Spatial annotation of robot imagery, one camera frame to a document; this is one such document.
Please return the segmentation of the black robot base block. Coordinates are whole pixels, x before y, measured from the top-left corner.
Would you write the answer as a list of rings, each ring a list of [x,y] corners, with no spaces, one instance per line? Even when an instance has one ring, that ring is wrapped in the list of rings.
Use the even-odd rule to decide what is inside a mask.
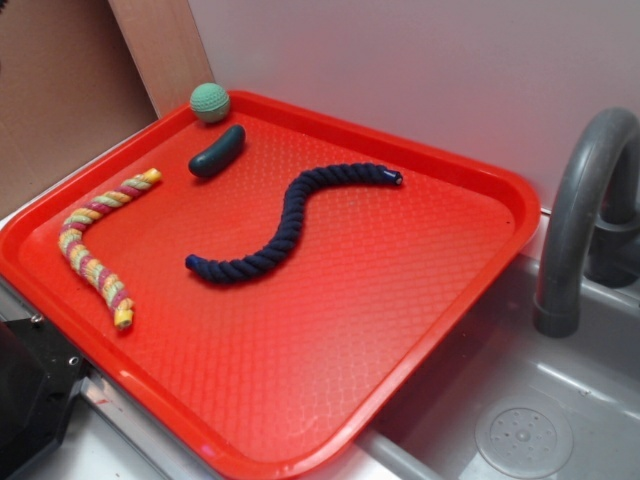
[[[81,352],[40,315],[1,323],[1,477],[63,443],[86,376]]]

